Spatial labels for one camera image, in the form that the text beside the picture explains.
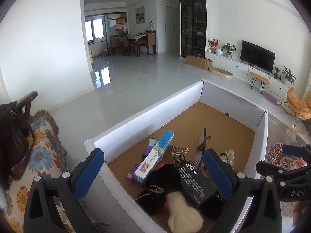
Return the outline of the person's hand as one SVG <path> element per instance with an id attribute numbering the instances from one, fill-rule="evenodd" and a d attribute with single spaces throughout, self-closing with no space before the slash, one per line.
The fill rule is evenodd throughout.
<path id="1" fill-rule="evenodd" d="M 298 201 L 293 210 L 293 227 L 292 232 L 311 232 L 310 222 L 310 200 Z"/>

